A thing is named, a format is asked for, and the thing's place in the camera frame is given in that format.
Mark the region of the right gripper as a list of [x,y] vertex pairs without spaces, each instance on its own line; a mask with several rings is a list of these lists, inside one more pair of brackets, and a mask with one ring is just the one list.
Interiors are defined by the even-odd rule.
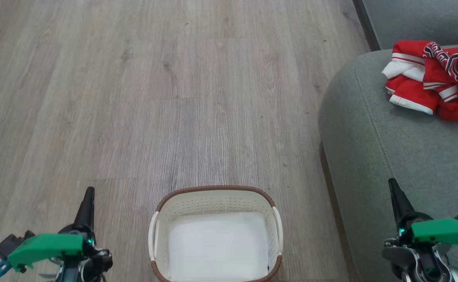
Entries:
[[389,178],[388,185],[397,236],[384,242],[382,257],[390,263],[393,274],[401,282],[458,282],[458,268],[451,266],[447,255],[454,245],[413,243],[411,225],[434,219],[414,213],[395,178]]

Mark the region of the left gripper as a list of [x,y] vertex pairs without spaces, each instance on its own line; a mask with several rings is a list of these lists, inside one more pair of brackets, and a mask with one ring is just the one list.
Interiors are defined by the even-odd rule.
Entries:
[[59,234],[75,234],[83,238],[82,251],[76,255],[61,255],[59,282],[106,282],[104,273],[113,266],[108,249],[98,248],[94,228],[95,188],[88,187],[78,209],[74,224]]

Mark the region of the red and white jersey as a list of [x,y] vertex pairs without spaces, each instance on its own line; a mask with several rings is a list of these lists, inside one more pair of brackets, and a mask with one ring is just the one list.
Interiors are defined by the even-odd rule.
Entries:
[[397,41],[382,73],[391,103],[458,122],[458,47]]

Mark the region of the white basket with brown rim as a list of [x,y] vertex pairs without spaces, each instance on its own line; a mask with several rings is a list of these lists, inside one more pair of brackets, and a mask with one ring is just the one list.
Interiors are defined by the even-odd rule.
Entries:
[[261,189],[192,187],[161,200],[147,249],[160,282],[270,282],[281,266],[284,228]]

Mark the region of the grey sofa middle seat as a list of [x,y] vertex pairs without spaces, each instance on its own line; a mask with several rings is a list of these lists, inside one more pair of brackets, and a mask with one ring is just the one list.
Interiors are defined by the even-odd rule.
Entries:
[[458,0],[352,0],[372,50],[399,40],[458,45]]

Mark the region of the grey fabric sofa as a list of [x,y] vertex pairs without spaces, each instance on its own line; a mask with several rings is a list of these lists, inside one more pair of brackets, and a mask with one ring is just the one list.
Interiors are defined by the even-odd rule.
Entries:
[[458,215],[458,123],[390,103],[391,50],[362,54],[331,80],[318,114],[329,173],[360,282],[398,282],[382,258],[396,234],[388,179],[416,211]]

